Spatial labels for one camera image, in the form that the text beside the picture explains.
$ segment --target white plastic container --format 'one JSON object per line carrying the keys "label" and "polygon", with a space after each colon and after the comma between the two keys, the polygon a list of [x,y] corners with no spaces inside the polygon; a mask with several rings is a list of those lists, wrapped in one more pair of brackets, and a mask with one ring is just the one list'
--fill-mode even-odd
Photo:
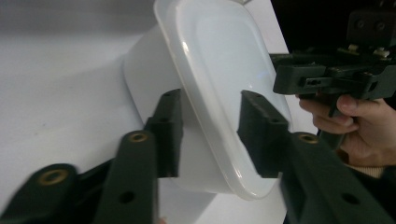
{"label": "white plastic container", "polygon": [[257,175],[236,133],[240,92],[264,95],[287,119],[290,112],[285,98],[272,92],[276,73],[254,20],[230,0],[159,0],[154,11],[159,26],[128,53],[124,75],[142,120],[164,92],[182,89],[175,182],[246,200],[264,197],[276,180]]}

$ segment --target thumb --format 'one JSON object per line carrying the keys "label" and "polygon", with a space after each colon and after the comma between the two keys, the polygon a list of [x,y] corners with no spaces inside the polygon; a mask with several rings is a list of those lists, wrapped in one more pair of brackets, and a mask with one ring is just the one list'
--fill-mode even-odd
{"label": "thumb", "polygon": [[384,105],[383,100],[357,100],[350,95],[342,95],[337,100],[337,107],[343,114],[372,121],[384,117]]}

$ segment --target black device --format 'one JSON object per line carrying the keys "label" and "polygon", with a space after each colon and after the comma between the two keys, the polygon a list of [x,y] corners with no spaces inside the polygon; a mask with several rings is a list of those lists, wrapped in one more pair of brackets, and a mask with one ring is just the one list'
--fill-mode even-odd
{"label": "black device", "polygon": [[323,139],[289,133],[279,112],[251,91],[242,92],[238,134],[258,174],[282,173],[289,223],[395,223],[396,167],[380,179],[354,173]]}
{"label": "black device", "polygon": [[[336,100],[342,94],[364,100],[392,98],[396,91],[396,2],[378,1],[350,13],[347,23],[348,48],[332,52],[297,50],[292,54],[272,55],[276,68],[274,92],[315,98],[332,95],[330,117],[337,116]],[[339,148],[343,135],[319,132],[333,149]]]}

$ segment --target mounting hole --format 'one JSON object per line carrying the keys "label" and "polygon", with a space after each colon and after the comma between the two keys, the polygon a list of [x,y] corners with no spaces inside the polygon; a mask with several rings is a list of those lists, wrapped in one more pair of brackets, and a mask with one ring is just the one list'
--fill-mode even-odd
{"label": "mounting hole", "polygon": [[369,91],[375,90],[375,87],[376,87],[377,84],[378,84],[378,82],[372,83],[371,86],[370,86]]}
{"label": "mounting hole", "polygon": [[321,81],[320,80],[311,80],[311,81],[308,81],[307,84],[310,86],[317,86],[317,85],[321,84]]}
{"label": "mounting hole", "polygon": [[316,136],[314,136],[314,135],[300,134],[298,137],[303,142],[306,142],[306,143],[309,143],[309,144],[316,144],[318,142],[318,138]]}
{"label": "mounting hole", "polygon": [[365,25],[365,22],[363,20],[355,21],[355,28],[357,28],[357,29],[362,29],[364,27],[364,25]]}
{"label": "mounting hole", "polygon": [[119,197],[120,203],[130,203],[134,200],[134,193],[131,191],[126,191],[122,193]]}
{"label": "mounting hole", "polygon": [[344,201],[350,204],[360,204],[361,202],[357,199],[353,194],[350,193],[343,193],[341,194]]}
{"label": "mounting hole", "polygon": [[132,135],[129,137],[130,141],[131,141],[131,142],[135,142],[135,143],[137,143],[137,142],[144,142],[144,141],[146,141],[148,138],[149,138],[149,137],[148,137],[146,134],[144,134],[144,133],[134,133],[134,134],[132,134]]}
{"label": "mounting hole", "polygon": [[64,181],[68,174],[69,173],[66,170],[47,171],[38,178],[38,183],[42,186],[58,184]]}
{"label": "mounting hole", "polygon": [[385,27],[386,27],[386,25],[382,21],[378,21],[378,22],[375,23],[375,29],[377,31],[383,31],[383,30],[385,30]]}

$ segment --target finger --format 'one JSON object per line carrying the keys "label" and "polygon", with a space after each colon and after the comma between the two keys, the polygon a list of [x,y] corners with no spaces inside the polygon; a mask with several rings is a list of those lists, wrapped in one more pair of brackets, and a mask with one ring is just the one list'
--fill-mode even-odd
{"label": "finger", "polygon": [[349,126],[353,123],[353,118],[345,115],[339,115],[337,117],[329,117],[330,108],[327,105],[319,103],[317,101],[312,100],[301,100],[300,107],[310,113],[313,116],[321,117],[322,119],[326,119],[327,121],[334,122],[336,124],[342,126]]}
{"label": "finger", "polygon": [[338,109],[345,115],[361,117],[372,122],[382,120],[391,112],[383,99],[375,101],[357,100],[350,95],[342,95],[337,101]]}
{"label": "finger", "polygon": [[344,134],[344,133],[351,133],[359,129],[359,125],[356,123],[350,123],[348,125],[343,125],[334,122],[332,119],[324,119],[319,116],[313,117],[314,125],[327,133],[335,133],[335,134]]}
{"label": "finger", "polygon": [[330,107],[315,100],[300,100],[300,107],[314,115],[328,117]]}

